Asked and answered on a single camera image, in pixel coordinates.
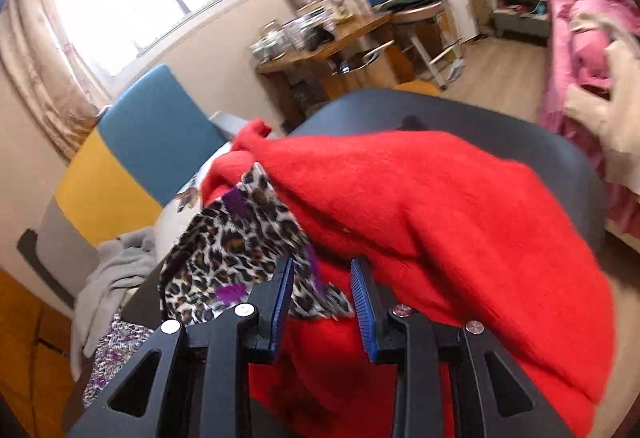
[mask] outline blue and yellow cushion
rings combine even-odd
[[[226,140],[166,66],[132,85],[86,139],[38,229],[36,252],[76,296],[98,244],[153,225]]]

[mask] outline purple patch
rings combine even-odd
[[[222,286],[216,290],[216,297],[227,306],[231,306],[233,303],[241,301],[246,294],[246,286],[244,284]]]
[[[224,203],[226,210],[232,212],[233,214],[237,214],[241,218],[246,219],[246,205],[244,203],[244,198],[240,194],[240,191],[237,187],[232,187],[226,193],[222,195],[220,198]]]
[[[320,279],[320,265],[318,264],[318,258],[316,258],[316,250],[311,243],[306,246],[306,254],[309,256],[309,268],[311,269],[311,274],[314,276],[316,290],[324,297],[324,282]]]

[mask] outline black chair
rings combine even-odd
[[[600,250],[606,215],[600,179],[577,147],[535,124],[444,98],[369,89],[331,102],[290,136],[389,131],[408,116],[428,129],[450,132],[495,156],[527,164],[558,198],[592,251]],[[158,277],[155,270],[146,278],[122,310],[124,320],[149,328],[162,323]]]
[[[0,393],[0,429],[3,438],[30,438]]]

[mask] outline yellow cushion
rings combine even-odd
[[[153,225],[162,207],[115,159],[94,129],[58,186],[56,202],[93,246]]]

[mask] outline clutter on table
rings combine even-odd
[[[282,26],[274,20],[260,28],[261,39],[249,50],[261,63],[277,60],[289,49],[313,51],[334,41],[332,32],[336,25],[353,17],[346,0],[310,0],[298,10],[296,19]]]

